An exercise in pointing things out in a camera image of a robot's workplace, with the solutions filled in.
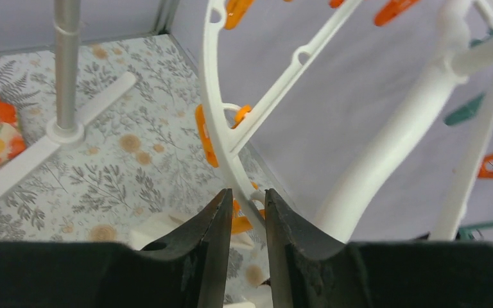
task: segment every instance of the white plastic base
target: white plastic base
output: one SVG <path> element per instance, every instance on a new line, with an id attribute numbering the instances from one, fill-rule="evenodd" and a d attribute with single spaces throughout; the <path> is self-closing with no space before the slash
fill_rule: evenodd
<path id="1" fill-rule="evenodd" d="M 243 302 L 243 303 L 224 305 L 223 308 L 265 308 L 265 307 L 258 307 L 256 305 L 254 305 L 253 303 Z"/>
<path id="2" fill-rule="evenodd" d="M 175 211 L 154 214 L 144 223 L 131 229 L 130 246 L 135 250 L 141 250 L 147 244 L 169 234 L 192 217 L 192 215 Z M 230 247 L 252 250 L 254 249 L 254 242 L 246 233 L 236 234 L 231 236 Z"/>
<path id="3" fill-rule="evenodd" d="M 136 82 L 135 75 L 126 72 L 103 92 L 87 102 L 78 112 L 78 120 L 81 125 L 70 137 L 63 138 L 59 137 L 59 133 L 55 134 L 54 128 L 48 128 L 53 126 L 52 123 L 55 123 L 55 119 L 50 121 L 46 130 L 47 133 L 49 132 L 47 136 L 32 144 L 0 169 L 0 198 L 12 190 L 23 178 L 38 168 L 62 146 L 65 144 L 77 146 L 77 142 L 81 144 L 85 135 L 84 126 L 89 125 L 123 94 L 129 91 Z"/>
<path id="4" fill-rule="evenodd" d="M 270 286 L 259 286 L 255 290 L 247 292 L 244 297 L 248 303 L 252 303 L 256 308 L 273 308 Z"/>
<path id="5" fill-rule="evenodd" d="M 65 131 L 57 125 L 56 118 L 53 118 L 46 125 L 46 136 L 53 142 L 61 145 L 67 150 L 79 147 L 86 137 L 84 125 L 77 122 L 76 128 L 71 131 Z"/>

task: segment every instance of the metal pole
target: metal pole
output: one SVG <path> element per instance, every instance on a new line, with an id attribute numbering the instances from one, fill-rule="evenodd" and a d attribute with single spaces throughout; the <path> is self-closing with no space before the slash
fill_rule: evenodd
<path id="1" fill-rule="evenodd" d="M 56 32 L 56 107 L 58 131 L 74 133 L 74 103 L 78 70 L 80 0 L 54 0 Z"/>

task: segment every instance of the white curved arm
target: white curved arm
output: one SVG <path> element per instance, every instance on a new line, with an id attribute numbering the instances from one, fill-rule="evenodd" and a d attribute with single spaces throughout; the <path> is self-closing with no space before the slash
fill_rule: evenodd
<path id="1" fill-rule="evenodd" d="M 239 152 L 362 0 L 346 1 L 309 43 L 294 51 L 288 68 L 235 129 L 227 125 L 218 78 L 218 35 L 227 15 L 224 2 L 225 0 L 210 0 L 205 15 L 199 69 L 203 114 L 212 148 L 227 185 L 232 188 L 235 199 L 254 229 L 265 239 L 265 221 L 251 201 L 261 199 L 261 194 L 251 186 L 238 158 Z M 211 23 L 213 13 L 220 16 L 220 21 Z M 307 56 L 304 64 L 298 59 L 300 54 Z"/>
<path id="2" fill-rule="evenodd" d="M 482 2 L 488 3 L 493 12 L 493 0 L 484 0 Z M 466 213 L 467 202 L 477 178 L 479 166 L 492 137 L 492 132 L 493 82 L 473 123 L 465 156 L 456 168 L 456 174 L 447 198 L 443 203 L 436 225 L 430 232 L 430 240 L 452 241 L 456 236 L 460 222 Z"/>
<path id="3" fill-rule="evenodd" d="M 449 0 L 443 5 L 434 57 L 387 125 L 317 212 L 315 224 L 335 239 L 344 243 L 350 239 L 375 193 L 420 142 L 454 88 L 465 82 L 466 76 L 493 64 L 493 42 L 468 50 L 470 34 L 464 17 L 471 4 L 471 0 Z M 473 65 L 479 57 L 480 62 Z"/>

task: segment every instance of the metal rod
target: metal rod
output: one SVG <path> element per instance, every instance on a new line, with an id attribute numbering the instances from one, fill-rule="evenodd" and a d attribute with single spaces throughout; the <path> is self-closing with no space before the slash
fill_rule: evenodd
<path id="1" fill-rule="evenodd" d="M 63 134 L 76 130 L 74 103 L 78 70 L 80 0 L 54 0 L 56 35 L 56 107 L 57 126 Z"/>
<path id="2" fill-rule="evenodd" d="M 173 18 L 177 12 L 180 0 L 162 0 L 158 7 L 158 15 L 154 25 L 154 32 L 157 34 L 165 34 L 171 31 Z"/>

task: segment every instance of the white plastic rod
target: white plastic rod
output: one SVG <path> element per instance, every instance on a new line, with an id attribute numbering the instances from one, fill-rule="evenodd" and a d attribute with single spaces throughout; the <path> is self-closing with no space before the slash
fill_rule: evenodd
<path id="1" fill-rule="evenodd" d="M 316 213 L 315 225 L 346 243 L 375 193 L 411 153 L 458 84 L 452 73 L 427 67 L 394 116 L 363 150 Z"/>
<path id="2" fill-rule="evenodd" d="M 493 9 L 486 0 L 475 0 L 473 2 L 475 9 L 481 15 L 481 18 L 487 23 L 490 29 L 493 29 Z"/>
<path id="3" fill-rule="evenodd" d="M 467 208 L 473 183 L 493 131 L 493 83 L 475 118 L 466 156 L 458 167 L 443 208 L 429 239 L 452 241 Z"/>
<path id="4" fill-rule="evenodd" d="M 471 75 L 490 65 L 493 65 L 493 38 L 456 55 L 451 62 L 455 73 L 461 75 Z"/>
<path id="5" fill-rule="evenodd" d="M 80 44 L 80 0 L 54 0 L 56 107 L 58 131 L 74 134 L 74 102 Z"/>
<path id="6" fill-rule="evenodd" d="M 290 66 L 286 68 L 279 79 L 264 94 L 252 111 L 246 115 L 241 125 L 235 130 L 230 130 L 232 156 L 239 154 L 256 130 L 267 119 L 275 107 L 277 107 L 286 93 L 294 86 L 296 81 L 311 63 L 313 63 L 318 54 L 320 54 L 335 33 L 345 24 L 361 3 L 362 0 L 348 0 L 343 3 L 322 28 L 318 30 L 311 41 L 294 51 Z M 305 57 L 304 63 L 300 62 L 300 56 Z"/>
<path id="7" fill-rule="evenodd" d="M 315 225 L 331 237 L 349 241 L 375 193 L 411 153 L 433 124 L 459 78 L 447 64 L 454 49 L 467 49 L 464 16 L 471 0 L 449 0 L 438 14 L 434 56 L 386 126 L 343 174 L 316 213 Z"/>

